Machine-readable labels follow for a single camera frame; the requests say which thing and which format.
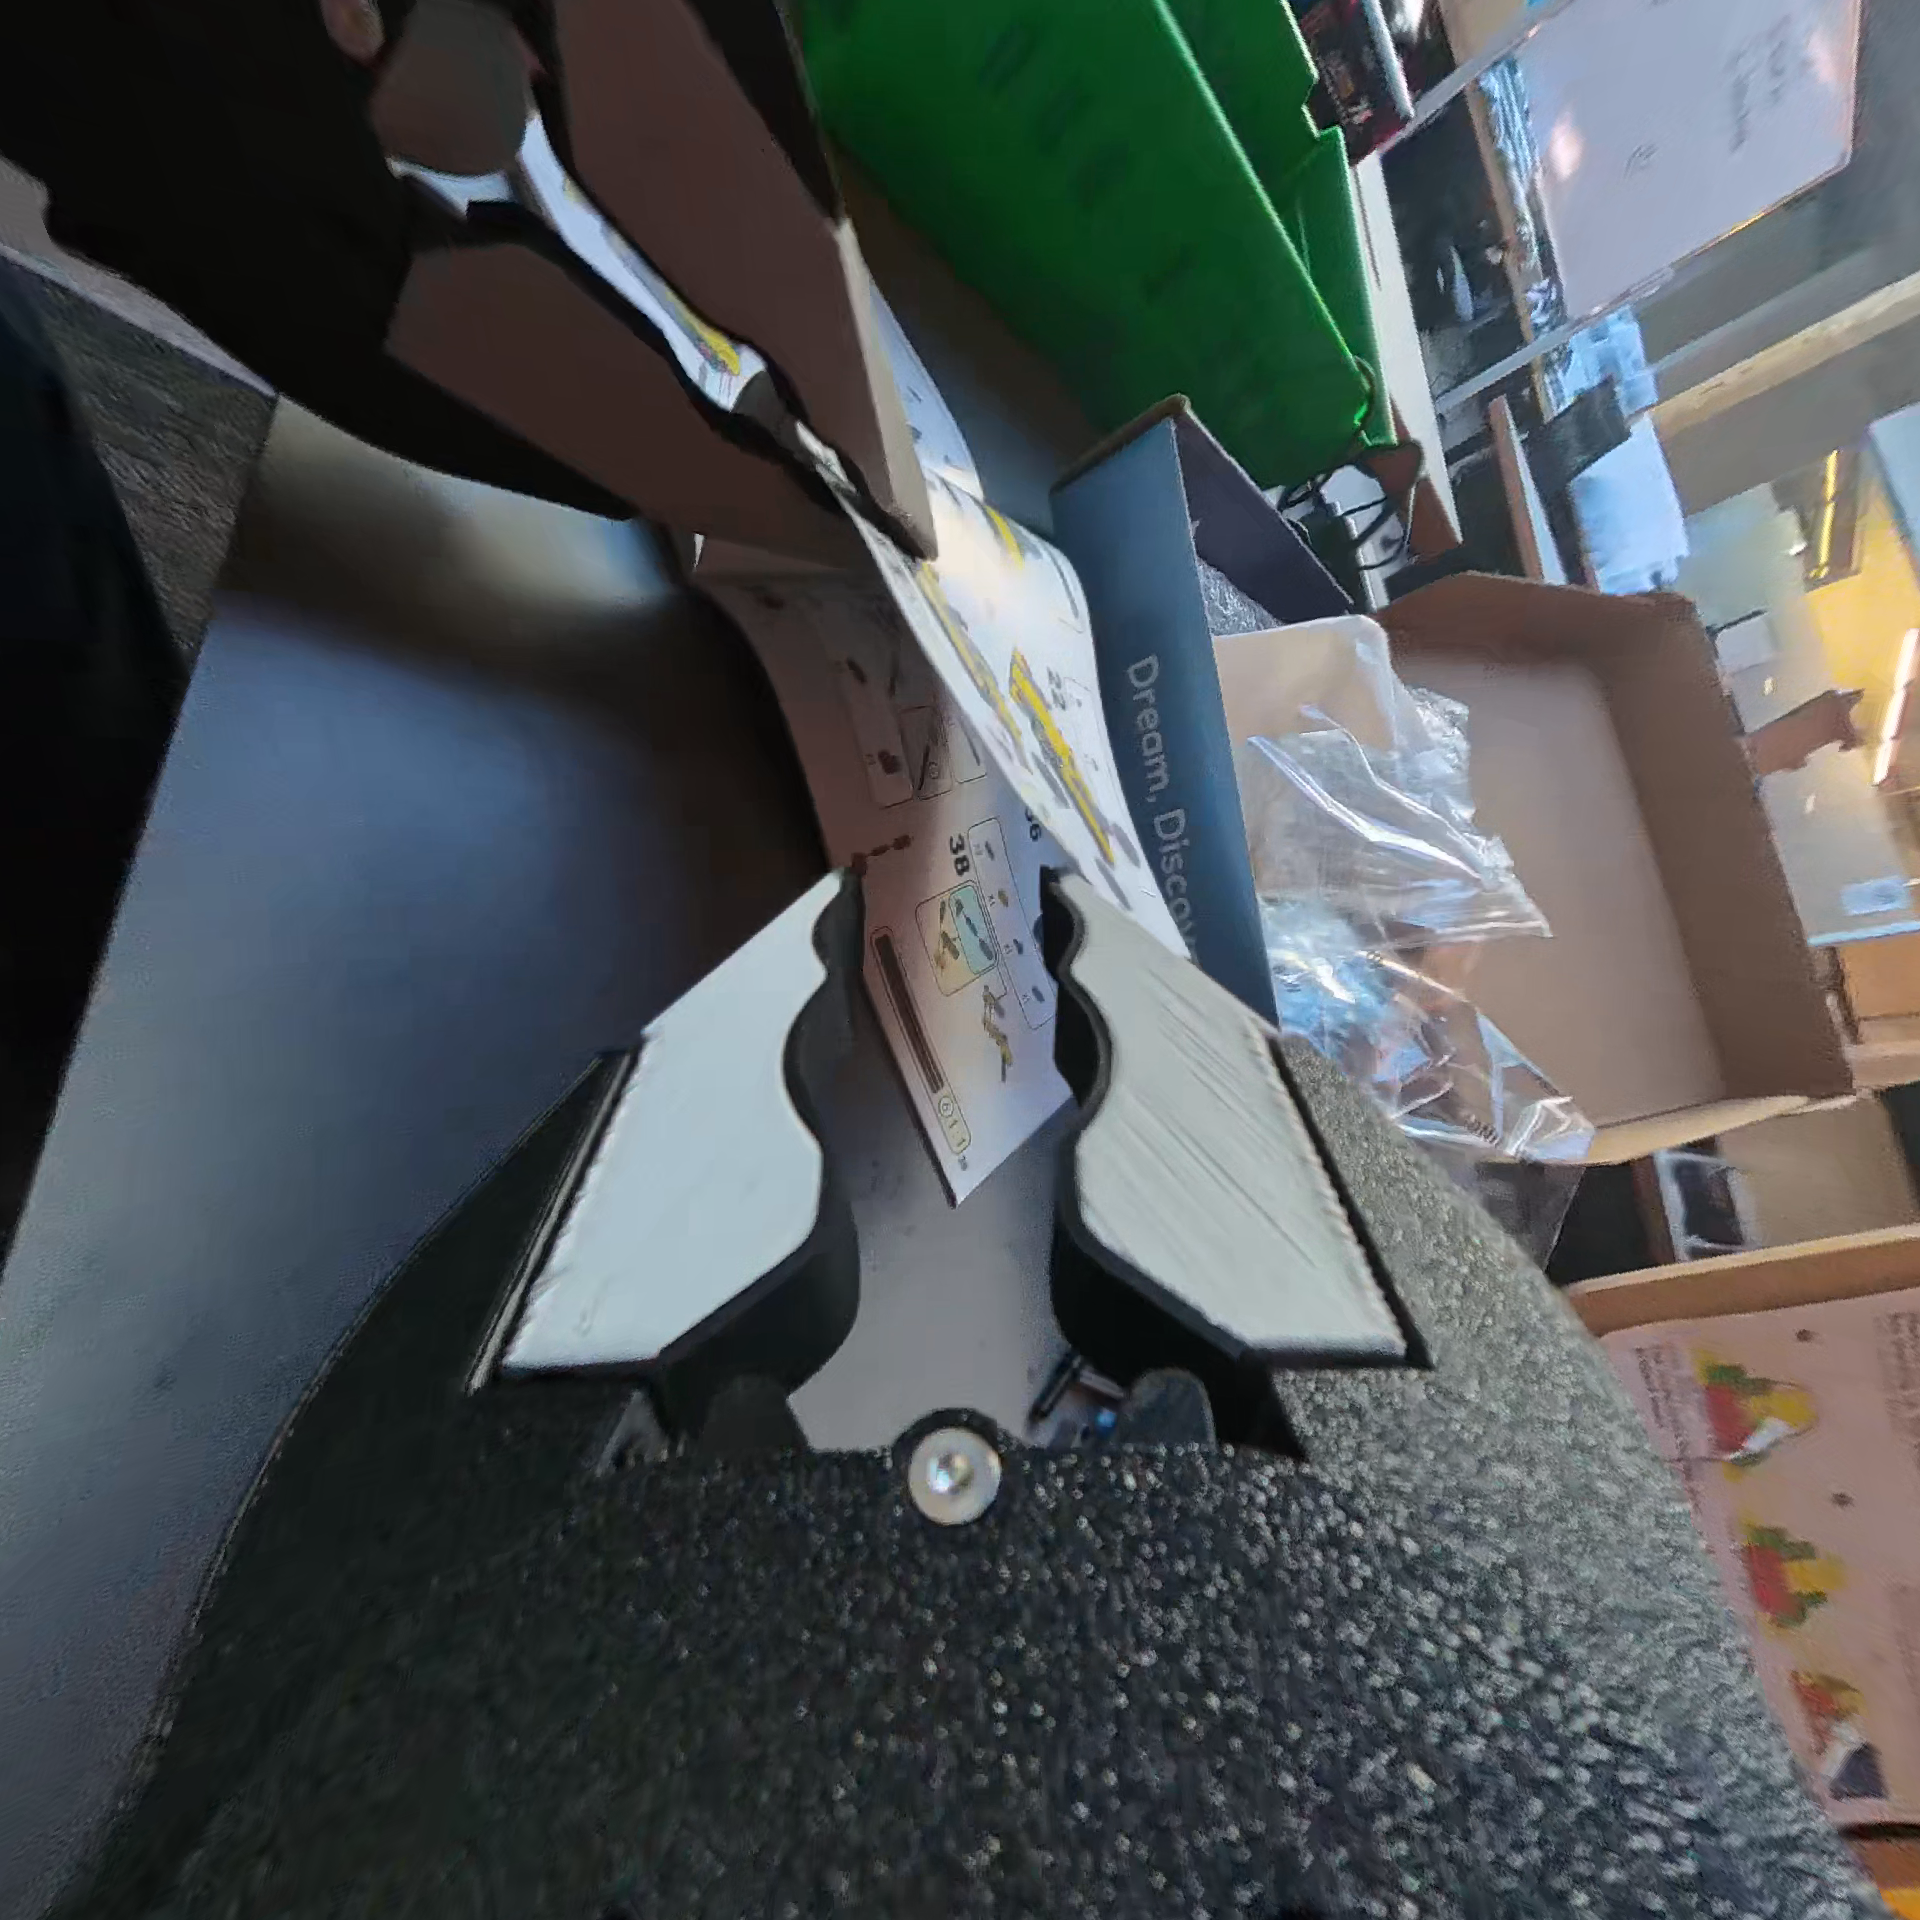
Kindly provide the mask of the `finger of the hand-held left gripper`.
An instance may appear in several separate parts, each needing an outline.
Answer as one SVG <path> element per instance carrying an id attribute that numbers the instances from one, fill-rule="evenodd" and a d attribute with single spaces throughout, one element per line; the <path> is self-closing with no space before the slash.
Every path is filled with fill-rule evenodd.
<path id="1" fill-rule="evenodd" d="M 693 310 L 772 370 L 912 556 L 936 533 L 873 277 L 776 3 L 552 6 L 563 150 Z"/>
<path id="2" fill-rule="evenodd" d="M 504 231 L 413 254 L 385 348 L 638 516 L 860 570 L 852 516 L 764 421 L 704 396 L 655 323 L 563 243 Z"/>

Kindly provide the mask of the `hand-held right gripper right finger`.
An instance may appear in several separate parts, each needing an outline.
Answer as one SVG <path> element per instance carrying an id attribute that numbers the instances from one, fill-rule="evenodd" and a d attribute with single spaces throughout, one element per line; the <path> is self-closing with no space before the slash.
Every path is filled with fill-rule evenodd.
<path id="1" fill-rule="evenodd" d="M 1087 879 L 1044 879 L 1071 1095 L 1052 1299 L 1094 1367 L 1405 1365 L 1277 1029 Z"/>

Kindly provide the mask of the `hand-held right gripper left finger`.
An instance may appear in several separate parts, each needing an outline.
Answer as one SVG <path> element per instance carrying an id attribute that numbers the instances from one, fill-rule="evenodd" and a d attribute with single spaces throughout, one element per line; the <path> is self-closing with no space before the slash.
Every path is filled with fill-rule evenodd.
<path id="1" fill-rule="evenodd" d="M 495 1321 L 495 1373 L 804 1382 L 856 1318 L 823 1101 L 860 884 L 816 879 L 613 1059 Z"/>

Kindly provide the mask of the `instruction booklet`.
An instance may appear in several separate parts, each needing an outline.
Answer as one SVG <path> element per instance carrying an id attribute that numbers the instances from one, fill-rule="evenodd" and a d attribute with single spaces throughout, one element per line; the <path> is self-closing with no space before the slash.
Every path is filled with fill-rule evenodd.
<path id="1" fill-rule="evenodd" d="M 875 343 L 928 485 L 933 561 L 869 522 L 832 570 L 679 534 L 792 735 L 835 867 L 860 875 L 864 978 L 960 1204 L 1068 1097 L 1040 875 L 1083 874 L 1177 951 L 1113 766 L 1087 598 L 1064 553 L 982 493 L 966 438 L 877 290 Z"/>

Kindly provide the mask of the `grey desk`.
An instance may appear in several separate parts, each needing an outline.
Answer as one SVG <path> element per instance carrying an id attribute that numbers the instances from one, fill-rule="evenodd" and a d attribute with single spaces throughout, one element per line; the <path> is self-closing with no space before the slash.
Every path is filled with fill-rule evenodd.
<path id="1" fill-rule="evenodd" d="M 825 868 L 663 542 L 284 403 L 5 1250 L 5 1906 L 372 1287 Z"/>

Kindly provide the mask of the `green bin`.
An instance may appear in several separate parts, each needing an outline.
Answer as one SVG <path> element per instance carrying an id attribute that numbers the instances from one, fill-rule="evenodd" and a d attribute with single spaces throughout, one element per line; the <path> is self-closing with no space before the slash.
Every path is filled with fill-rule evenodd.
<path id="1" fill-rule="evenodd" d="M 1342 133 L 1283 3 L 814 3 L 832 145 L 1111 434 L 1160 399 L 1264 489 L 1391 447 Z"/>

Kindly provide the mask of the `clear plastic bags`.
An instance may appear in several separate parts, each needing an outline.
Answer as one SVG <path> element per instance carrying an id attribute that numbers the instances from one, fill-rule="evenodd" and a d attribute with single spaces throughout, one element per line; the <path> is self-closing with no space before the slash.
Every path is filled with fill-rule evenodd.
<path id="1" fill-rule="evenodd" d="M 1486 951 L 1552 925 L 1481 825 L 1467 707 L 1407 686 L 1366 614 L 1213 660 L 1283 1033 L 1462 1178 L 1582 1164 L 1592 1124 L 1477 999 Z"/>

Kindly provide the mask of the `blue cardboard box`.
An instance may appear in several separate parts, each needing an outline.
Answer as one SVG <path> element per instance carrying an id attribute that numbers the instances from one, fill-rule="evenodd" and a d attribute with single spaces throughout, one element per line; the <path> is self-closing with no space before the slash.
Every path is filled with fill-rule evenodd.
<path id="1" fill-rule="evenodd" d="M 1052 527 L 1147 868 L 1201 971 L 1277 1029 L 1213 638 L 1372 618 L 1407 686 L 1467 707 L 1479 821 L 1552 925 L 1543 948 L 1486 951 L 1477 999 L 1596 1133 L 1561 1171 L 1460 1178 L 1422 1149 L 1535 1254 L 1585 1169 L 1856 1090 L 1684 596 L 1467 571 L 1357 613 L 1185 398 L 1069 469 Z"/>

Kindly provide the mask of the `document stand with paper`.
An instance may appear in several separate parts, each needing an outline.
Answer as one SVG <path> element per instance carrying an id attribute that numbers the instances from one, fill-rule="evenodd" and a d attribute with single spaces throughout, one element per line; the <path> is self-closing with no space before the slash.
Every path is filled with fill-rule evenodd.
<path id="1" fill-rule="evenodd" d="M 1816 1803 L 1915 1915 L 1918 1229 L 1647 1267 L 1567 1303 L 1681 1483 Z"/>

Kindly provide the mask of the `whiteboard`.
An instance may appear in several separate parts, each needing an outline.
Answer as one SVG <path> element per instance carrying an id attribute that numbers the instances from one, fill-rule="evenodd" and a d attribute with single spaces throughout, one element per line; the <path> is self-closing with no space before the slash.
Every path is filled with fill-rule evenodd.
<path id="1" fill-rule="evenodd" d="M 1839 173 L 1860 3 L 1574 3 L 1516 53 L 1572 317 Z"/>

